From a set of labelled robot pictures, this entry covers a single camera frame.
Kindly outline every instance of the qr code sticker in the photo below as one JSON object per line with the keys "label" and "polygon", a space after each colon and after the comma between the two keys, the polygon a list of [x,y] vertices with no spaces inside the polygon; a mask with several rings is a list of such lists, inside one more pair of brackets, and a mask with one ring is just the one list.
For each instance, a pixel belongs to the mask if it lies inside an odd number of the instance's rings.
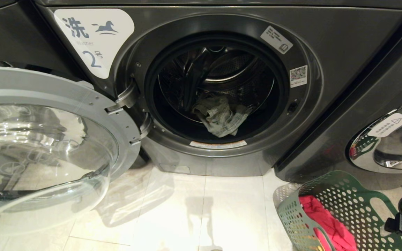
{"label": "qr code sticker", "polygon": [[291,81],[306,77],[306,65],[300,68],[291,70]]}
{"label": "qr code sticker", "polygon": [[306,84],[308,82],[308,65],[290,70],[289,82],[292,88]]}

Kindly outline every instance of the adjacent washing machine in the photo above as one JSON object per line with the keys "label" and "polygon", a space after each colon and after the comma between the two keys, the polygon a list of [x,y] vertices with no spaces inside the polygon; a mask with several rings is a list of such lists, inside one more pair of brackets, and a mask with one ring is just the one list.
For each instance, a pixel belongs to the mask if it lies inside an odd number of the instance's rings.
{"label": "adjacent washing machine", "polygon": [[[266,173],[401,23],[386,0],[0,1],[0,235],[91,210],[141,146],[169,172]],[[209,96],[238,129],[193,114]]]}
{"label": "adjacent washing machine", "polygon": [[383,181],[402,176],[402,38],[359,87],[276,166],[279,178],[297,182],[331,170],[361,178],[370,176],[370,171]]}

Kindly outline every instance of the gray washing machine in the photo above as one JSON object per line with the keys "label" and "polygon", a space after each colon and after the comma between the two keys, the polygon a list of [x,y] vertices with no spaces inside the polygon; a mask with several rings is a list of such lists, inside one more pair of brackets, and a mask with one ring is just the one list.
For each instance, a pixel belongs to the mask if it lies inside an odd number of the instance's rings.
{"label": "gray washing machine", "polygon": [[[401,23],[402,0],[0,1],[0,235],[91,210],[141,147],[266,173]],[[203,95],[248,109],[236,133],[193,116]]]}
{"label": "gray washing machine", "polygon": [[[152,161],[196,175],[266,173],[402,22],[402,1],[37,3],[90,81],[130,104]],[[210,94],[252,110],[236,135],[192,113]]]}

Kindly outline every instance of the warning sticker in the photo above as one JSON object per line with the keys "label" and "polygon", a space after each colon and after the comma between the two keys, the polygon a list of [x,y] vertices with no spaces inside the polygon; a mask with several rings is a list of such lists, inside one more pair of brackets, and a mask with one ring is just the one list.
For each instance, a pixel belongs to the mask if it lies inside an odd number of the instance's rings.
{"label": "warning sticker", "polygon": [[402,126],[402,114],[394,113],[375,125],[367,135],[372,137],[387,137]]}
{"label": "warning sticker", "polygon": [[289,71],[289,84],[291,88],[308,83],[308,65]]}
{"label": "warning sticker", "polygon": [[235,148],[235,147],[245,146],[245,145],[247,145],[247,143],[244,140],[233,142],[233,143],[228,143],[228,144],[206,144],[206,143],[201,143],[201,142],[196,142],[196,141],[190,142],[190,146],[206,148],[206,149],[229,149],[229,148]]}
{"label": "warning sticker", "polygon": [[260,35],[261,39],[265,40],[272,47],[276,48],[281,54],[285,54],[292,47],[292,43],[287,40],[282,34],[280,34],[272,26],[268,26],[265,32]]}

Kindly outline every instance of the red clothing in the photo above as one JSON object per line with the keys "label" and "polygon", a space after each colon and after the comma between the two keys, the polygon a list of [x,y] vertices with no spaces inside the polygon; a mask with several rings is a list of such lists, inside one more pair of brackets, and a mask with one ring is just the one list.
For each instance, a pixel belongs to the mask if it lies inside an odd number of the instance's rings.
{"label": "red clothing", "polygon": [[[299,200],[306,215],[316,221],[325,230],[336,251],[357,251],[354,236],[345,228],[344,224],[335,219],[322,206],[318,199],[312,195],[308,195],[299,197]],[[314,229],[314,232],[325,248],[325,251],[331,251],[322,232],[319,229]]]}

